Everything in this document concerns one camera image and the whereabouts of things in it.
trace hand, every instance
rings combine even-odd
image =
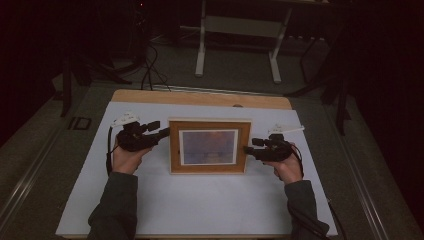
[[[142,162],[142,157],[151,150],[152,148],[146,148],[137,152],[129,152],[118,146],[113,151],[112,171],[134,174]]]
[[[303,179],[299,160],[294,154],[281,162],[263,161],[263,163],[274,167],[274,174],[286,185]]]

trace white paper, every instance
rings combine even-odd
[[[141,116],[142,124],[159,120],[160,129],[168,127],[170,117],[252,119],[250,139],[268,138],[268,130],[277,123],[301,126],[294,110],[111,102],[56,234],[88,234],[87,219],[98,204],[107,181],[108,129],[127,111]],[[121,129],[116,127],[113,134]],[[318,218],[330,225],[329,235],[337,235],[303,131],[284,136],[287,141],[296,143],[302,153],[305,179],[312,182]],[[139,177],[138,235],[290,234],[291,217],[284,186],[271,167],[249,156],[243,175],[171,175],[169,158],[169,138],[164,138],[143,157],[136,172]]]

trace floor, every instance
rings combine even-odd
[[[207,42],[204,76],[195,77],[196,33],[188,34],[194,38],[185,37],[180,45],[162,38],[152,41],[150,61],[157,51],[151,72],[153,90],[282,96],[305,86],[299,58],[307,43],[301,40],[283,42],[278,57],[283,83],[276,85],[266,51],[214,41]],[[325,53],[325,44],[319,43],[308,55],[307,77],[317,70]],[[66,117],[60,117],[62,103],[50,100],[0,149],[1,239],[63,239],[55,230],[105,107],[116,89],[139,89],[145,73],[146,68],[140,68],[124,74],[131,85],[113,83],[97,73],[90,87],[74,82],[73,105]],[[53,82],[60,88],[61,76]],[[347,238],[423,239],[355,99],[349,98],[350,120],[345,121],[346,136],[341,136],[334,124],[336,103],[321,104],[321,92],[317,89],[290,101],[306,127],[324,191]],[[90,127],[72,128],[73,117],[91,119]]]

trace gray sleeve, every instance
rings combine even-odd
[[[137,226],[136,176],[111,172],[100,199],[91,213],[87,239],[134,239]]]
[[[329,226],[318,220],[311,182],[294,182],[286,185],[284,190],[288,199],[287,207],[292,216],[292,239],[322,239],[318,235],[325,236]]]

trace painting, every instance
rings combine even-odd
[[[171,173],[244,173],[249,119],[170,118]]]

